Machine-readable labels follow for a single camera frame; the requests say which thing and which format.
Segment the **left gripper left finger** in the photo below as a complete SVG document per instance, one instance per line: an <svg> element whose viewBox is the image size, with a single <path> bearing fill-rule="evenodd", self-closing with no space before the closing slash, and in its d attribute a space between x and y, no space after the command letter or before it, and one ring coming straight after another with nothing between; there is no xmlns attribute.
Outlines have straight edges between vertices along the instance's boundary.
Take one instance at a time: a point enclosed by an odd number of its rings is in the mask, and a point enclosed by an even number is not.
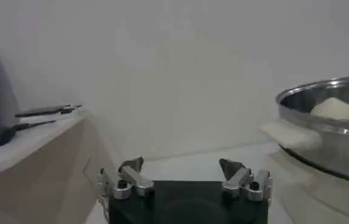
<svg viewBox="0 0 349 224"><path fill-rule="evenodd" d="M117 200L131 197L132 192L140 197L148 196L154 191L155 184L152 180L140 174L144 158L124 161L117 170L106 171L101 168L97 175L97 187L101 196L112 196Z"/></svg>

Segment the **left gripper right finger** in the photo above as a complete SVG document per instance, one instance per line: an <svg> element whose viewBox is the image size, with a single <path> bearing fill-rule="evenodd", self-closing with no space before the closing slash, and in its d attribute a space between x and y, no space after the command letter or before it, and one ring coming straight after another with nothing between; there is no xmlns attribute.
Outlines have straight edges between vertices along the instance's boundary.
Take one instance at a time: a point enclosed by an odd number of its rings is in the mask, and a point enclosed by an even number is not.
<svg viewBox="0 0 349 224"><path fill-rule="evenodd" d="M243 163L221 158L220 168L225 181L222 190L232 198L244 197L248 201L270 202L272 198L273 178L268 170L259 170L256 174Z"/></svg>

